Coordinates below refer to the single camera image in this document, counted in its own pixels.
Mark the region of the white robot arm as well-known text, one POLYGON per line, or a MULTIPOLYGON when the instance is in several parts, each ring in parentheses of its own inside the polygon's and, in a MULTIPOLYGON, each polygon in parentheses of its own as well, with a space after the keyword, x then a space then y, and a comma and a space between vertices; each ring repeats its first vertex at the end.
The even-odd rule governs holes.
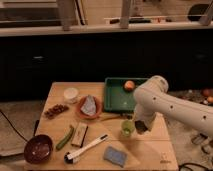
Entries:
POLYGON ((156 75, 134 90, 134 122, 138 133, 150 131, 156 114, 161 113, 213 138, 213 107, 168 95, 168 88, 167 80, 156 75))

